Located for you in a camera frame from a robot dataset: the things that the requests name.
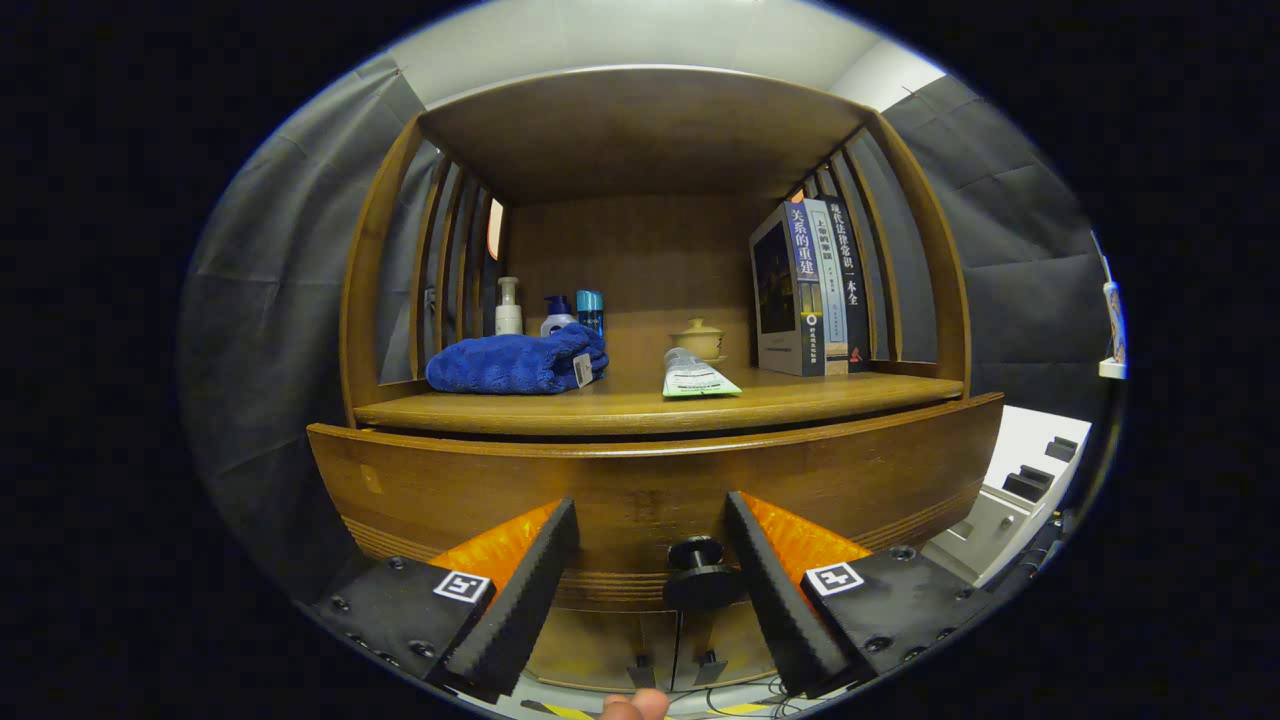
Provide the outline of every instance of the small ceramic jar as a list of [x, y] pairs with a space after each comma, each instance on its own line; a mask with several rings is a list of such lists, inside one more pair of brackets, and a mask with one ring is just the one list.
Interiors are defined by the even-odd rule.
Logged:
[[671, 340], [676, 347], [684, 347], [701, 360], [716, 360], [719, 357], [724, 331], [703, 325], [701, 318], [690, 318], [689, 327], [678, 333], [671, 333]]

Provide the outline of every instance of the blue bottle cap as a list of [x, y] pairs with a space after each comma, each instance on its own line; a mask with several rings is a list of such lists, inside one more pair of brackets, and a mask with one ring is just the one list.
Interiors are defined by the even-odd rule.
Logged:
[[548, 295], [543, 300], [547, 301], [547, 314], [548, 315], [568, 315], [568, 296], [566, 295]]

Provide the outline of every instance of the floor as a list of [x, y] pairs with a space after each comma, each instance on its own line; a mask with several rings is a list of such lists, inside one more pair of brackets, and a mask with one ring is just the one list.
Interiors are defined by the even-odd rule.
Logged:
[[[823, 696], [818, 700], [783, 697], [781, 683], [777, 676], [762, 678], [737, 685], [713, 688], [710, 693], [704, 689], [676, 692], [667, 717], [671, 720], [700, 720], [704, 717], [786, 717], [814, 705], [838, 697], [845, 692]], [[499, 715], [515, 717], [516, 720], [550, 720], [550, 717], [572, 717], [576, 720], [595, 720], [608, 693], [577, 691], [548, 685], [521, 678], [516, 691], [511, 697], [503, 696], [497, 705], [477, 701], [467, 696], [460, 696], [467, 702], [485, 707]]]

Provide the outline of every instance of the curved wooden drawer front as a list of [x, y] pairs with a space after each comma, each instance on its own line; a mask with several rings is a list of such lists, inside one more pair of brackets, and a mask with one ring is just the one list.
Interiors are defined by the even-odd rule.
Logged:
[[365, 552], [430, 560], [531, 507], [572, 497], [581, 550], [557, 606], [660, 610], [667, 547], [699, 533], [723, 538], [731, 489], [872, 550], [920, 543], [964, 519], [991, 460], [1002, 397], [681, 442], [479, 442], [332, 425], [307, 432], [325, 487]]

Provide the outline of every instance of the book spine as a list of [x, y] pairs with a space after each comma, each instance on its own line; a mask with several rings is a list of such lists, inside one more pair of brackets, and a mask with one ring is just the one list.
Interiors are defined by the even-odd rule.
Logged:
[[842, 290], [844, 277], [840, 258], [837, 258], [835, 231], [824, 200], [805, 200], [804, 204], [813, 228], [818, 277], [822, 282], [823, 370], [828, 375], [844, 375], [849, 372], [849, 332]]
[[800, 375], [826, 374], [822, 337], [822, 283], [814, 255], [813, 228], [803, 202], [787, 202], [787, 232], [795, 249], [796, 327], [800, 328]]
[[827, 209], [840, 254], [845, 328], [849, 337], [849, 372], [867, 370], [870, 360], [870, 322], [863, 300], [863, 264], [854, 247], [852, 224], [849, 210], [838, 199], [828, 197]]

